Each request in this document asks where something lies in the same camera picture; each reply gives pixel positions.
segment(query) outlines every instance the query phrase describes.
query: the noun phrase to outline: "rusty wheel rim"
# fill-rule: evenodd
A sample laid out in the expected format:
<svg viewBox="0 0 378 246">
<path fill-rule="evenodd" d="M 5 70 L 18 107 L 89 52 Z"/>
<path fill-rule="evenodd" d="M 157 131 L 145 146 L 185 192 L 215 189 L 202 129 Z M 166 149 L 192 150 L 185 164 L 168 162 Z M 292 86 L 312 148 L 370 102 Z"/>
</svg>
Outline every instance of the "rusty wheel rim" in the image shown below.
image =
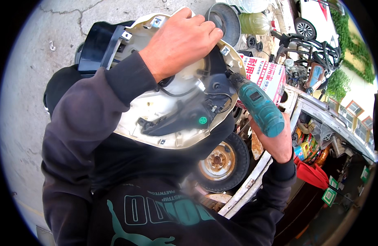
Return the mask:
<svg viewBox="0 0 378 246">
<path fill-rule="evenodd" d="M 205 160 L 198 163 L 201 173 L 209 180 L 224 180 L 235 167 L 235 154 L 230 145 L 221 142 Z"/>
</svg>

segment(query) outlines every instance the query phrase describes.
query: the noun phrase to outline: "green ivy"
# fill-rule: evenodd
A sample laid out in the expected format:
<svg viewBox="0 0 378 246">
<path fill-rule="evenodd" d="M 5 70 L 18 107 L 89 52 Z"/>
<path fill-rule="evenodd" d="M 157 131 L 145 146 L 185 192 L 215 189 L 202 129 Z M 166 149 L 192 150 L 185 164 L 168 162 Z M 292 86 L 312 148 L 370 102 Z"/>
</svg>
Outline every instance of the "green ivy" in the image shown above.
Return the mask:
<svg viewBox="0 0 378 246">
<path fill-rule="evenodd" d="M 350 91 L 350 79 L 342 69 L 335 70 L 328 78 L 326 95 L 336 101 L 341 101 Z"/>
<path fill-rule="evenodd" d="M 367 46 L 357 35 L 350 33 L 349 16 L 347 14 L 342 16 L 334 9 L 330 9 L 330 11 L 336 28 L 336 33 L 339 34 L 338 41 L 342 51 L 341 59 L 344 59 L 346 50 L 349 50 L 349 52 L 354 56 L 354 59 L 357 59 L 363 63 L 364 71 L 359 71 L 353 64 L 346 60 L 343 61 L 343 65 L 356 72 L 357 75 L 362 77 L 365 81 L 372 84 L 373 80 L 375 79 L 375 75 L 373 74 L 373 65 Z"/>
</svg>

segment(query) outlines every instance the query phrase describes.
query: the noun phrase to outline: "cordless drill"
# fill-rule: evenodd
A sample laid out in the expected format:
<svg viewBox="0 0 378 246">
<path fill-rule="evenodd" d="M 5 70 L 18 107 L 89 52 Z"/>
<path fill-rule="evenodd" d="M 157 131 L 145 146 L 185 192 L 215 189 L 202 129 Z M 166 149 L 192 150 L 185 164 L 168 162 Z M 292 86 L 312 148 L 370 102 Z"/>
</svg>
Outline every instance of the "cordless drill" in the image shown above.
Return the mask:
<svg viewBox="0 0 378 246">
<path fill-rule="evenodd" d="M 264 135 L 279 135 L 285 128 L 285 120 L 265 91 L 239 73 L 231 73 L 229 80 Z"/>
</svg>

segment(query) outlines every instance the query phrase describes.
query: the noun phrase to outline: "hoodie sleeve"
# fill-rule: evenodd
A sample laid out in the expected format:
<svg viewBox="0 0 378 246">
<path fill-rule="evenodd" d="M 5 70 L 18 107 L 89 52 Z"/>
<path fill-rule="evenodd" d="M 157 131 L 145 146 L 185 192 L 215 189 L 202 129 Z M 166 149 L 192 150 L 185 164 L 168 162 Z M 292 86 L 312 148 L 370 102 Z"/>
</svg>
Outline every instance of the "hoodie sleeve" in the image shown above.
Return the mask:
<svg viewBox="0 0 378 246">
<path fill-rule="evenodd" d="M 57 245 L 85 245 L 92 203 L 93 152 L 117 127 L 130 102 L 157 83 L 135 52 L 111 70 L 77 81 L 46 126 L 41 169 L 44 217 Z"/>
<path fill-rule="evenodd" d="M 251 202 L 245 204 L 231 220 L 253 233 L 256 245 L 271 246 L 276 224 L 283 217 L 282 212 L 290 196 L 291 186 L 296 180 L 296 169 L 291 160 L 280 164 L 273 160 L 262 179 L 260 189 Z"/>
</svg>

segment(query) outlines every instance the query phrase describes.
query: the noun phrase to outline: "building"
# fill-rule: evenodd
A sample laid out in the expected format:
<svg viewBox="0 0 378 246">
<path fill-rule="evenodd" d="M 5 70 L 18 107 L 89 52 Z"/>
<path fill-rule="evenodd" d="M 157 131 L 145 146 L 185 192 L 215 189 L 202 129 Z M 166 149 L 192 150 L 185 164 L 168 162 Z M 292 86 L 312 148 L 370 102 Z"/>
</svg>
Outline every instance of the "building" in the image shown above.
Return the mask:
<svg viewBox="0 0 378 246">
<path fill-rule="evenodd" d="M 350 33 L 354 33 L 359 37 L 360 32 L 354 22 L 349 19 Z M 348 60 L 358 70 L 363 71 L 363 65 L 360 61 L 354 59 L 354 56 L 346 51 L 345 60 Z M 374 153 L 373 144 L 373 106 L 375 103 L 374 94 L 377 93 L 377 80 L 373 84 L 368 83 L 354 71 L 342 66 L 341 69 L 350 78 L 350 91 L 340 101 L 325 97 L 324 101 L 328 101 L 331 108 L 342 114 L 348 120 L 348 129 L 370 150 Z M 316 91 L 314 97 L 319 98 L 320 93 Z"/>
</svg>

